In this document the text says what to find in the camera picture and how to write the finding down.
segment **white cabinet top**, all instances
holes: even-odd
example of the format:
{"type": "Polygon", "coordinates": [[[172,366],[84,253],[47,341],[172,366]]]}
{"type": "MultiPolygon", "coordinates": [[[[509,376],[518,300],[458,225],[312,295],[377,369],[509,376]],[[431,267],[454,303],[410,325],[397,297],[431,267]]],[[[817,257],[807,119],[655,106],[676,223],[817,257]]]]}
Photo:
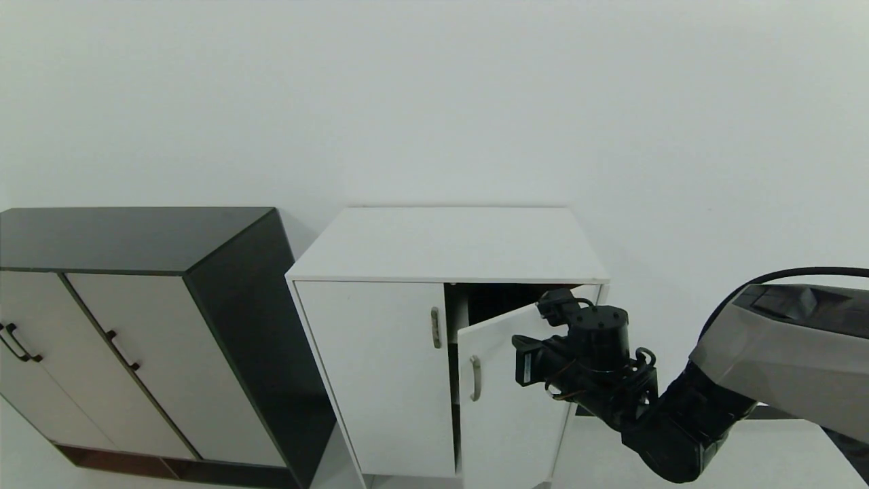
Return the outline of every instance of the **white cabinet top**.
{"type": "Polygon", "coordinates": [[[290,269],[294,280],[605,284],[563,208],[358,207],[290,269]]]}

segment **cabinet door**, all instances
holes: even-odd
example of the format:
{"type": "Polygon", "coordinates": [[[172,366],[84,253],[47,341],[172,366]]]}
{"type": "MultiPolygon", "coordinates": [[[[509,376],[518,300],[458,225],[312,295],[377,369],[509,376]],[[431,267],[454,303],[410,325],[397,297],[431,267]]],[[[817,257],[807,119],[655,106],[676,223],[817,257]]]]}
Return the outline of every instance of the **cabinet door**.
{"type": "Polygon", "coordinates": [[[0,279],[3,315],[20,327],[16,334],[117,449],[193,459],[58,275],[4,271],[0,279]]]}
{"type": "MultiPolygon", "coordinates": [[[[598,290],[598,285],[583,285],[574,289],[574,295],[596,301],[598,290]]],[[[540,386],[516,384],[511,337],[543,339],[566,333],[565,325],[553,328],[542,319],[535,305],[459,330],[465,489],[531,489],[549,479],[569,404],[552,400],[540,386]],[[478,360],[479,368],[471,358],[478,360]],[[480,394],[476,401],[472,400],[475,388],[480,394]]]]}
{"type": "Polygon", "coordinates": [[[443,284],[295,282],[364,473],[455,476],[443,284]]]}
{"type": "MultiPolygon", "coordinates": [[[[15,302],[15,292],[0,282],[0,305],[15,302]]],[[[10,319],[11,316],[0,314],[0,323],[4,326],[14,323],[10,319]]],[[[23,332],[21,329],[15,331],[17,338],[23,332]]],[[[0,335],[10,348],[17,348],[8,331],[4,330],[0,335]]],[[[19,356],[23,356],[21,349],[13,352],[6,345],[0,346],[0,394],[37,431],[63,445],[117,450],[41,365],[33,360],[22,361],[19,356]]]]}
{"type": "Polygon", "coordinates": [[[100,327],[117,333],[118,346],[140,365],[136,376],[204,459],[286,466],[181,277],[69,279],[100,327]]]}

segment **open cabinet door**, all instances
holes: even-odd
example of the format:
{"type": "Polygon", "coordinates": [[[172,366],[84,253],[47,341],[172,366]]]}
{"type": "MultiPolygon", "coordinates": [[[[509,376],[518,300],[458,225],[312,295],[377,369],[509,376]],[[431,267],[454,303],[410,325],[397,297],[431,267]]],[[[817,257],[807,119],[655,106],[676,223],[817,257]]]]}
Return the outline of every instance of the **open cabinet door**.
{"type": "MultiPolygon", "coordinates": [[[[583,285],[574,295],[596,301],[599,288],[583,285]]],[[[552,400],[542,386],[516,384],[511,337],[566,333],[565,325],[553,328],[542,319],[536,305],[459,330],[465,489],[532,489],[550,478],[570,405],[552,400]]]]}

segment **floor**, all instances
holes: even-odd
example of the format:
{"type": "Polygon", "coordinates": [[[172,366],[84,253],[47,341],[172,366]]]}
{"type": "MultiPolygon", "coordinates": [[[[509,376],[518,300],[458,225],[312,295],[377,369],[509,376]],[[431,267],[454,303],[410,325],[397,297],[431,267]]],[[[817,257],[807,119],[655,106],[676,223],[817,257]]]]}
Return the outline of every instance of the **floor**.
{"type": "MultiPolygon", "coordinates": [[[[335,433],[341,441],[340,434],[335,433]]],[[[618,434],[593,418],[571,419],[552,489],[672,489],[621,446],[618,434]]],[[[743,421],[698,481],[686,489],[739,485],[748,489],[830,486],[865,489],[866,483],[816,426],[798,419],[743,421]]],[[[12,489],[217,489],[185,482],[130,477],[72,466],[26,421],[0,404],[0,486],[12,489]]],[[[360,489],[343,443],[332,443],[312,489],[360,489]]],[[[462,489],[455,480],[380,477],[375,489],[462,489]]]]}

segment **white wall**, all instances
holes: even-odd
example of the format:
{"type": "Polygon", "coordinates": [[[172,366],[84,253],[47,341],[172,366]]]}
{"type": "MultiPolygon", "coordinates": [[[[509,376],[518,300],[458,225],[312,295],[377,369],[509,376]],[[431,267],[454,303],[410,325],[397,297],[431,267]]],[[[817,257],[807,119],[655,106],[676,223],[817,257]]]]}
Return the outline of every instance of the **white wall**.
{"type": "Polygon", "coordinates": [[[567,204],[668,382],[744,280],[869,265],[867,25],[864,2],[5,4],[0,174],[15,206],[275,205],[297,254],[346,204],[567,204]]]}

